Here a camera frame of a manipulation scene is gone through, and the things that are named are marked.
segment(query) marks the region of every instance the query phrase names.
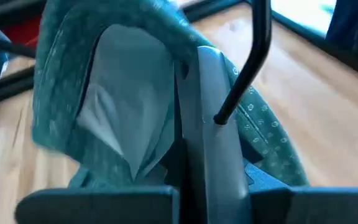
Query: black frame bar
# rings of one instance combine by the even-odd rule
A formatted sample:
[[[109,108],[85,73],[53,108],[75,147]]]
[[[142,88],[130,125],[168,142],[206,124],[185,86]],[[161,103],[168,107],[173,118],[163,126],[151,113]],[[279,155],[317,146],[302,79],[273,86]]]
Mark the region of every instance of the black frame bar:
[[[0,79],[0,102],[34,87],[34,66]]]
[[[252,48],[248,60],[234,82],[219,113],[215,115],[216,124],[226,124],[237,107],[241,96],[250,86],[265,62],[272,41],[272,8],[270,0],[258,0],[252,3]]]
[[[35,58],[35,50],[20,44],[12,44],[6,40],[0,40],[0,51],[29,58]]]

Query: red object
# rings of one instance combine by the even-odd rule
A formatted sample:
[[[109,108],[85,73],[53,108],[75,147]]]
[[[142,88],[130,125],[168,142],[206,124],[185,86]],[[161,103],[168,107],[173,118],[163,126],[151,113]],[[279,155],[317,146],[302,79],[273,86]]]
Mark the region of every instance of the red object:
[[[31,48],[37,47],[41,16],[28,20],[23,24],[3,29],[4,34],[12,43],[23,44]]]

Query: patterned fabric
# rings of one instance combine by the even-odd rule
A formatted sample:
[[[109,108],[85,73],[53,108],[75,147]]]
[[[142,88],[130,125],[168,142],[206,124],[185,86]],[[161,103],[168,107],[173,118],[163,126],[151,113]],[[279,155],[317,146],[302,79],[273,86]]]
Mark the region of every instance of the patterned fabric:
[[[111,24],[138,27],[160,40],[175,60],[188,62],[196,47],[213,46],[175,6],[161,0],[51,0],[40,26],[34,77],[36,143],[64,152],[115,186],[133,184],[128,165],[75,120],[86,90],[93,50]],[[227,60],[231,85],[237,68]],[[264,156],[257,164],[289,185],[307,184],[288,136],[253,89],[236,110],[240,138]]]

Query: teal seat padding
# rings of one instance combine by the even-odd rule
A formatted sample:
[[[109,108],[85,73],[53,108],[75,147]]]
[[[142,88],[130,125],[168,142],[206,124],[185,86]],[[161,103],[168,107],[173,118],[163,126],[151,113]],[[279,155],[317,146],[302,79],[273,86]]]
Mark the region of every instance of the teal seat padding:
[[[132,185],[128,164],[75,120],[94,48],[111,24],[145,30],[183,63],[196,54],[197,46],[213,46],[177,10],[161,0],[48,1],[35,66],[34,141],[69,155],[109,184]],[[226,64],[232,85],[239,72],[229,60]],[[264,157],[256,164],[259,168],[288,185],[307,184],[286,132],[254,88],[246,91],[235,116],[240,138]]]

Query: white tissue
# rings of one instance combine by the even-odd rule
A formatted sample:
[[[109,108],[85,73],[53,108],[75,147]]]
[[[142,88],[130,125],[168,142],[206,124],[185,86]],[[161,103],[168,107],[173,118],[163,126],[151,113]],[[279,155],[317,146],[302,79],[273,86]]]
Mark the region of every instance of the white tissue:
[[[173,142],[173,77],[172,56],[145,31],[114,24],[101,35],[77,122],[128,162],[133,179]]]

